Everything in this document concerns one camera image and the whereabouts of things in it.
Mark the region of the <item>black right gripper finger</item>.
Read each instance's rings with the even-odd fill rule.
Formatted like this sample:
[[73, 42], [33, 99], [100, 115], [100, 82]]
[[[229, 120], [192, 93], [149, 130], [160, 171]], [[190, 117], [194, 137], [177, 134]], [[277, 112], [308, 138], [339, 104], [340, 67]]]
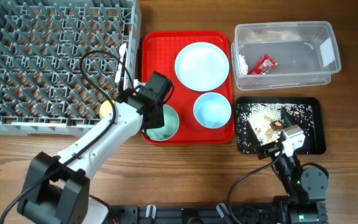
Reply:
[[260, 147], [261, 143], [249, 121], [246, 121], [246, 130], [247, 130], [247, 138], [248, 138], [248, 147], [250, 149], [256, 149]]
[[284, 123], [286, 127], [293, 126], [295, 124], [295, 120], [293, 117], [288, 113], [288, 111], [285, 108], [281, 109], [281, 115], [284, 120]]

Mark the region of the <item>green bowl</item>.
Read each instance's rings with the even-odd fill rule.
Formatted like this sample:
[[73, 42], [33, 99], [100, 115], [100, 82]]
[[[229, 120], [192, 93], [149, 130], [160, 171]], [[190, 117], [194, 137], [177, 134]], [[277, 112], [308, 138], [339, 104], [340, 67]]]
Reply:
[[178, 131], [180, 120], [177, 112], [169, 105], [163, 105], [164, 125], [157, 129], [148, 129], [146, 134], [151, 140], [166, 141]]

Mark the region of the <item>yellow plastic cup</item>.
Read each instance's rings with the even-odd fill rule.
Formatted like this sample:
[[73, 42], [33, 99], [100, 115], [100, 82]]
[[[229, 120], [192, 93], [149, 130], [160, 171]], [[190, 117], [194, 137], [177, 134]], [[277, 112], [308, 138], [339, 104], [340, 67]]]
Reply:
[[113, 106], [115, 101], [112, 100], [112, 102], [105, 101], [101, 104], [99, 109], [99, 118], [110, 118], [113, 115]]

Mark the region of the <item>small light blue bowl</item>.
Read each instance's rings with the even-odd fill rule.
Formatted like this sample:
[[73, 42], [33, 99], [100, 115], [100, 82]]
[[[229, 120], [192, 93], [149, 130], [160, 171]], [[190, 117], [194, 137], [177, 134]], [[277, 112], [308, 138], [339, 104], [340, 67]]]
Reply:
[[193, 105], [195, 120], [205, 128], [223, 127], [232, 115], [231, 104], [219, 93], [208, 92], [199, 96]]

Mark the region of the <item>large light blue plate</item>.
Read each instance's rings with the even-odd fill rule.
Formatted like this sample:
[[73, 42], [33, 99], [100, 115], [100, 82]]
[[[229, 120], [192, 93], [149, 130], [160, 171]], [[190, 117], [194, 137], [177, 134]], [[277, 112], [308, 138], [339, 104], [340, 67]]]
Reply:
[[221, 86], [229, 75], [229, 61], [218, 46], [195, 42], [178, 53], [174, 63], [179, 81], [194, 91], [211, 91]]

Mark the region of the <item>white plastic spoon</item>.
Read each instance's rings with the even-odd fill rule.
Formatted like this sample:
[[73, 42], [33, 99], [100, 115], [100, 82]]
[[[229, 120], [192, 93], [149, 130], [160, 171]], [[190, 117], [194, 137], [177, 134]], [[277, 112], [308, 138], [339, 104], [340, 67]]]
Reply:
[[119, 63], [118, 63], [118, 68], [117, 68], [117, 71], [116, 71], [116, 76], [115, 76], [115, 79], [114, 81], [116, 83], [119, 83], [120, 82], [120, 79], [121, 79], [121, 72], [122, 72], [122, 62], [124, 60], [124, 55], [126, 53], [126, 49], [127, 49], [127, 44], [126, 43], [123, 43], [120, 47], [119, 47]]

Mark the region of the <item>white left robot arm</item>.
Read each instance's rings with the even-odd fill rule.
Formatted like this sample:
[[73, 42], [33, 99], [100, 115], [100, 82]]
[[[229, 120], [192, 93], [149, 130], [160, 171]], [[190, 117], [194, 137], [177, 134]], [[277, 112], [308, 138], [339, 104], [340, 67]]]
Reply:
[[164, 125], [163, 104], [129, 100], [111, 105], [77, 142], [31, 161], [17, 212], [34, 223], [104, 223], [109, 206], [90, 196], [94, 175], [121, 144], [140, 130]]

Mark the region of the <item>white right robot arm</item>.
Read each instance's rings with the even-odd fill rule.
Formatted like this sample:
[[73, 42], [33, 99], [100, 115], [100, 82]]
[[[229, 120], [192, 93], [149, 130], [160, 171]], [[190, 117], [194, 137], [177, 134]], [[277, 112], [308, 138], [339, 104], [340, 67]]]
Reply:
[[306, 103], [244, 103], [236, 108], [237, 146], [268, 165], [286, 191], [270, 203], [248, 203], [232, 211], [241, 223], [327, 223], [329, 172], [300, 154], [326, 150], [319, 106]]

